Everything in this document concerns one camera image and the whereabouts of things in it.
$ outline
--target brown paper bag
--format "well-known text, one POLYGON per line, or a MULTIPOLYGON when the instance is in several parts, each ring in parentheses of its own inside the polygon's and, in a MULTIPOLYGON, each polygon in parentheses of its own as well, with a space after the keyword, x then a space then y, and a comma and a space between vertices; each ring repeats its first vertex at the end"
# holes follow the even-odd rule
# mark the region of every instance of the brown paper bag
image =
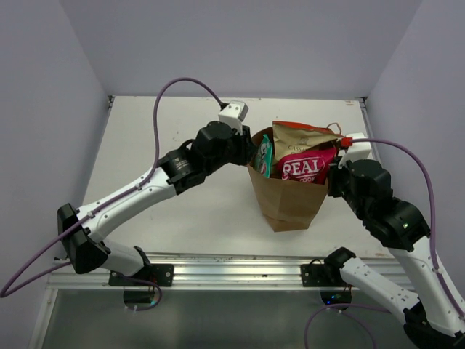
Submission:
MULTIPOLYGON (((254 144, 258 146, 265 134, 273 141, 272 127, 268 127, 252 137, 254 144)), ((275 232, 308 229, 325 200, 327 184, 266 178, 251 165, 247 167, 256 199, 271 228, 275 232)))

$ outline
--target purple cable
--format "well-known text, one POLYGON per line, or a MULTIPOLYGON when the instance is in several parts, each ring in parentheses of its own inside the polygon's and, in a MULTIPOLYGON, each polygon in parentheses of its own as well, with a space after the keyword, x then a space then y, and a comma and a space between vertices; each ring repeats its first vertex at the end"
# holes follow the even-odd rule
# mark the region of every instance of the purple cable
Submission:
MULTIPOLYGON (((150 178, 153 176, 153 173, 155 172, 157 166, 158 166, 158 159, 160 157, 160 139, 159 139, 159 135, 158 135, 158 125, 157 125, 157 120, 158 120, 158 105, 160 104, 160 99, 161 97, 163 96, 163 94, 165 93, 165 91, 172 85, 172 84, 176 84, 177 82, 180 82, 180 81, 190 81, 190 82, 193 82, 197 85, 200 85, 202 86, 207 92, 210 93, 210 95, 218 102, 218 104, 220 104, 220 106, 222 105, 222 101, 219 99, 219 97, 217 96, 217 94, 215 94, 213 92, 213 90, 206 86, 202 81, 199 81, 197 79, 193 79, 193 78, 188 78, 188 77, 182 77, 182 78, 178 78, 178 79, 174 79, 174 80, 171 80, 168 84, 166 84, 165 86, 162 87, 161 91, 158 93, 158 96, 157 98, 155 99, 155 105, 153 106, 153 133, 154 133, 154 136, 155 136, 155 160, 153 161, 153 166, 152 168, 150 169, 150 172, 149 174, 139 183, 139 185, 142 187, 143 185, 145 185, 149 180, 150 178)), ((134 186, 126 191, 124 191, 123 193, 120 193, 118 194, 117 196, 115 196, 114 198, 111 198, 110 200, 100 204, 99 206, 97 206, 94 210, 92 210, 92 214, 96 214, 98 213, 99 211, 102 211, 102 209, 104 209, 105 207, 117 202, 118 200, 121 200, 123 197, 129 195, 130 193, 134 192, 137 190, 137 186, 134 186)), ((85 223, 87 220, 89 220, 90 217, 89 216, 85 216, 83 217, 82 219, 80 219, 78 222, 76 222, 75 224, 73 224, 72 226, 70 226, 68 229, 66 229, 64 232, 62 232, 60 235, 58 235, 57 237, 55 237, 53 240, 51 240, 46 246, 44 246, 41 250, 39 250, 37 253, 34 254, 34 256, 32 256, 11 278, 10 280, 7 281, 7 283, 5 284, 5 286, 3 286, 3 288, 1 289, 0 291, 0 298, 5 298, 5 297, 8 297, 10 296, 11 294, 15 293, 16 291, 18 291, 19 289, 22 289, 24 286, 30 284, 31 282, 35 281, 36 279, 48 274, 48 273, 51 273, 52 271, 55 271, 57 269, 60 269, 60 268, 63 268, 65 267, 66 265, 70 265, 71 262, 66 262, 66 263, 63 263, 61 265, 58 265, 58 266, 55 266, 53 268, 50 268, 48 270, 45 270, 35 276, 33 276, 32 278, 29 278, 28 280, 24 281, 22 284, 16 286, 15 288, 13 289, 9 289, 13 283, 31 266, 32 263, 34 263, 40 256, 42 256, 48 249, 50 249, 52 246, 54 246, 58 241, 61 241, 63 240, 64 238, 66 238, 67 236, 69 236, 70 234, 72 234, 74 232, 74 230, 82 225, 83 223, 85 223)))
POLYGON ((123 278, 124 280, 127 280, 127 281, 132 281, 136 284, 141 284, 141 285, 147 285, 147 286, 152 286, 152 287, 155 287, 158 291, 158 299, 153 302, 152 305, 149 305, 148 307, 143 307, 143 308, 130 308, 128 307, 128 309, 130 310, 134 310, 134 311, 146 311, 146 310, 150 310, 150 309, 154 309, 154 307, 156 307, 160 301, 161 301, 161 296, 163 295, 162 292, 161 292, 161 288, 159 285, 157 285, 155 282, 151 282, 151 281, 146 281, 146 280, 139 280, 137 278, 129 278, 128 276, 125 276, 121 273, 117 273, 118 276, 120 278, 123 278))
MULTIPOLYGON (((310 327, 310 324, 312 323, 312 321, 315 319, 315 317, 321 313, 322 311, 326 310, 326 309, 332 309, 332 308, 345 308, 345 307, 353 307, 353 308, 361 308, 361 309, 368 309, 368 310, 374 310, 374 311, 379 311, 381 313, 388 313, 390 314, 390 312, 384 308, 380 308, 380 307, 374 307, 374 306, 371 306, 371 305, 365 305, 365 304, 352 304, 352 303, 340 303, 340 304, 331 304, 331 305, 327 305, 325 306, 324 308, 321 308, 317 311, 315 311, 310 317, 309 319, 307 320, 307 323, 305 324, 305 333, 304 333, 304 344, 305 344, 305 349, 309 349, 309 345, 308 345, 308 329, 310 327)), ((363 323, 360 319, 356 318, 355 316, 351 315, 351 314, 348 314, 348 313, 342 313, 342 315, 345 315, 349 318, 351 318, 352 320, 355 320, 356 322, 359 323, 359 325, 361 325, 361 327, 363 327, 367 333, 370 335, 370 338, 371 338, 371 341, 373 343, 373 348, 374 349, 377 349, 377 344, 376 344, 376 341, 375 341, 375 337, 373 336, 373 334, 371 333, 371 330, 370 328, 365 324, 363 323)))
MULTIPOLYGON (((424 179, 426 180, 426 186, 428 187, 429 211, 430 211, 430 216, 431 216, 431 235, 429 237, 429 253, 431 254, 431 261, 432 261, 434 269, 439 270, 439 263, 437 261, 437 254, 436 254, 436 206, 434 203, 434 193, 433 193, 433 186, 432 186, 431 178, 429 177, 429 173, 426 170, 426 167, 423 165, 423 163, 421 162, 421 160, 418 158, 417 155, 412 153, 410 150, 408 150, 403 145, 398 144, 396 142, 391 142, 390 140, 377 140, 373 138, 352 140, 352 142, 353 143, 372 142, 372 143, 382 143, 382 144, 391 145, 392 147, 396 147, 397 149, 400 149, 404 153, 407 153, 420 166, 420 169, 423 172, 424 179)), ((436 275, 437 275, 437 278, 439 280, 439 283, 442 289, 444 290, 444 293, 446 294, 447 298, 452 303, 452 306, 457 310, 457 313, 461 317, 465 317, 465 312, 460 308, 460 305, 458 305, 456 299, 452 295, 452 292, 450 291, 449 286, 445 282, 444 276, 442 276, 442 274, 440 273, 436 273, 436 275)))

